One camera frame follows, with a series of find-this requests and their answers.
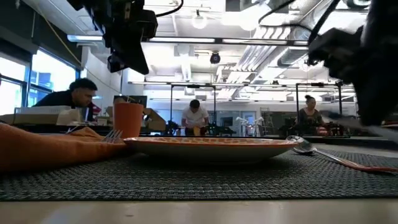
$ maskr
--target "table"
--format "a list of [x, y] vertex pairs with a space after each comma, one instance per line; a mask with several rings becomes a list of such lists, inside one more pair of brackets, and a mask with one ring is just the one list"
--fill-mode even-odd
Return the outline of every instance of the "table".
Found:
[[[317, 144], [398, 157], [396, 151]], [[398, 223], [398, 199], [234, 202], [0, 202], [1, 223]]]

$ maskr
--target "dark shirt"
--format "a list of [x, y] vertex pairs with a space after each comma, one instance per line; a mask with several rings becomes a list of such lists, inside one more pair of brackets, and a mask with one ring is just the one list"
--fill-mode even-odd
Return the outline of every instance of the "dark shirt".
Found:
[[312, 115], [308, 115], [303, 108], [298, 111], [298, 122], [306, 125], [321, 125], [322, 117], [317, 110]]
[[[76, 105], [72, 100], [72, 92], [70, 90], [50, 93], [34, 106], [70, 106], [72, 109], [76, 108]], [[90, 103], [87, 108], [87, 121], [93, 121], [93, 104]]]

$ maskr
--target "black cable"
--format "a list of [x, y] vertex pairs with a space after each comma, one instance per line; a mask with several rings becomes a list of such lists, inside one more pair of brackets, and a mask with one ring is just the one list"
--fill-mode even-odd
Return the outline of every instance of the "black cable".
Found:
[[329, 15], [336, 9], [337, 4], [340, 2], [340, 0], [334, 0], [329, 7], [326, 9], [326, 11], [323, 13], [321, 18], [318, 20], [317, 24], [315, 27], [312, 29], [312, 32], [310, 34], [310, 37], [308, 38], [308, 44], [310, 45], [313, 40], [317, 37], [317, 34], [319, 33], [319, 30], [325, 23], [325, 21], [328, 19]]
[[312, 31], [311, 28], [306, 27], [305, 25], [301, 25], [301, 24], [261, 25], [262, 20], [265, 19], [267, 16], [269, 16], [269, 15], [275, 13], [275, 12], [278, 11], [278, 10], [281, 10], [282, 8], [288, 6], [289, 4], [292, 4], [292, 3], [295, 2], [295, 1], [296, 1], [296, 0], [289, 0], [289, 1], [287, 1], [287, 2], [285, 2], [285, 3], [283, 3], [283, 4], [281, 4], [280, 6], [276, 7], [275, 9], [273, 9], [273, 10], [267, 12], [267, 13], [264, 14], [263, 16], [261, 16], [261, 18], [259, 19], [259, 25], [260, 25], [260, 27], [264, 27], [264, 28], [268, 28], [268, 27], [275, 27], [275, 28], [278, 28], [278, 27], [299, 27], [299, 28], [305, 29], [305, 30], [307, 30], [307, 31], [310, 31], [310, 32], [312, 33], [313, 31]]
[[296, 0], [289, 0], [283, 4], [281, 4], [280, 6], [276, 7], [275, 9], [267, 12], [265, 15], [261, 16], [261, 18], [259, 19], [259, 24], [261, 24], [262, 20], [265, 19], [267, 16], [273, 14], [274, 12], [281, 10], [282, 8], [288, 6], [289, 4], [292, 4], [293, 2], [295, 2]]
[[170, 10], [169, 12], [163, 12], [163, 13], [157, 14], [156, 17], [162, 17], [162, 16], [167, 16], [167, 15], [173, 14], [173, 13], [177, 12], [178, 10], [180, 10], [183, 5], [184, 5], [184, 0], [181, 0], [181, 4], [178, 7], [176, 7], [173, 10]]

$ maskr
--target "spoon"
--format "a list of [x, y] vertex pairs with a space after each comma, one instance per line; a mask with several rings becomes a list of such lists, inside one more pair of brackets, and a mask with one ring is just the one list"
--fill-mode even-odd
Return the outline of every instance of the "spoon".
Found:
[[300, 136], [289, 136], [286, 138], [288, 141], [295, 141], [298, 143], [296, 147], [293, 148], [293, 151], [295, 151], [298, 154], [301, 155], [306, 155], [309, 156], [313, 153], [319, 153], [323, 156], [326, 156], [327, 158], [352, 169], [356, 170], [361, 170], [361, 171], [384, 171], [384, 172], [398, 172], [397, 168], [392, 168], [392, 167], [370, 167], [370, 166], [365, 166], [361, 164], [357, 164], [356, 162], [352, 162], [346, 159], [342, 159], [340, 157], [331, 155], [329, 153], [325, 153], [322, 151], [319, 151], [315, 146], [312, 145], [309, 141], [305, 140], [304, 138], [301, 138]]

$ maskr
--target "man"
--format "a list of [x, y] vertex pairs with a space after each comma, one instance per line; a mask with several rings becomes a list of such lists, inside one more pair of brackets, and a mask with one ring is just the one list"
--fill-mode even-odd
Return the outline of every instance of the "man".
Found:
[[192, 100], [189, 107], [182, 112], [181, 124], [185, 127], [186, 136], [194, 136], [194, 128], [200, 128], [200, 135], [206, 133], [205, 126], [209, 123], [207, 110], [200, 106], [198, 100]]
[[34, 106], [70, 106], [72, 109], [87, 108], [87, 121], [92, 121], [94, 104], [91, 101], [97, 90], [97, 86], [91, 80], [79, 78], [69, 85], [69, 90], [50, 93]]

